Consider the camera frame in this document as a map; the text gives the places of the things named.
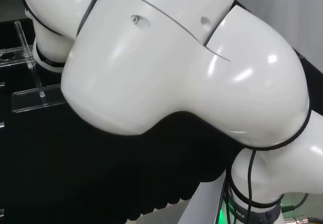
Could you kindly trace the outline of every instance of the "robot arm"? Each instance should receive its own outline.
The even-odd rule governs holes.
[[[42,8],[32,1],[30,7]],[[76,27],[60,27],[75,39],[62,75],[66,100],[85,121],[115,134],[142,134],[186,110],[245,146],[261,149],[291,139],[311,111],[302,65],[266,23],[240,7],[227,14],[232,2],[97,0],[77,38]],[[290,191],[323,193],[315,167],[323,161],[322,125],[323,117],[312,113],[295,141],[256,155],[255,201],[270,203]],[[232,168],[244,196],[250,156],[243,150]],[[235,201],[248,206],[237,196]]]

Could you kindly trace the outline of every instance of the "clear acrylic rod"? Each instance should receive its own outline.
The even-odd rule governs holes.
[[[27,44],[27,40],[26,40],[24,31],[22,29],[22,26],[20,24],[20,21],[15,21],[15,27],[16,27],[16,30],[17,30],[17,34],[18,34],[20,43],[21,43],[22,47],[24,48],[25,57],[27,59],[27,66],[31,70],[31,74],[32,74],[35,86],[37,87],[37,89],[39,91],[39,96],[41,98],[45,98],[45,93],[44,93],[43,87],[41,85],[41,81],[39,79],[39,76],[37,74],[37,69],[35,67],[36,62],[33,59],[32,53],[29,50],[29,46]]]
[[[36,65],[35,60],[32,58],[32,53],[29,50],[29,46],[28,46],[28,43],[27,43],[27,40],[26,40],[26,37],[25,37],[25,33],[24,33],[23,29],[22,29],[20,21],[15,21],[15,27],[16,27],[16,30],[17,30],[17,34],[18,34],[21,46],[24,48],[24,52],[25,52],[24,56],[29,61],[28,62],[28,67],[29,67],[29,65],[32,65],[32,66]]]

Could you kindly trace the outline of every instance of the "green light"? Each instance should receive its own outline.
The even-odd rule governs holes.
[[[228,224],[226,217],[223,214],[222,209],[220,210],[219,223],[218,224]]]

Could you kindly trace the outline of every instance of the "black joint ring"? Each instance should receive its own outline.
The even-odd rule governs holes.
[[[40,52],[40,50],[39,50],[39,48],[38,48],[38,45],[37,45],[37,44],[36,44],[36,50],[37,50],[37,53],[38,53],[39,59],[40,59],[42,62],[44,62],[44,63],[46,63],[47,65],[52,66],[52,67],[54,67],[54,68],[63,68],[63,67],[64,67],[65,63],[57,63],[57,62],[54,62],[54,61],[52,61],[52,60],[50,60],[50,59],[46,58],[46,57],[45,57],[45,56]]]

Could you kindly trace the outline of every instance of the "black surface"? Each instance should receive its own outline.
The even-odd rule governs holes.
[[[32,44],[30,20],[22,20]],[[19,46],[13,22],[0,23],[0,48]],[[302,59],[312,107],[323,114],[322,73]],[[40,71],[43,85],[58,74]],[[104,133],[66,105],[11,112],[11,94],[34,88],[25,66],[1,69],[0,206],[6,223],[125,223],[188,199],[215,180],[241,146],[189,113],[175,113],[142,136]]]

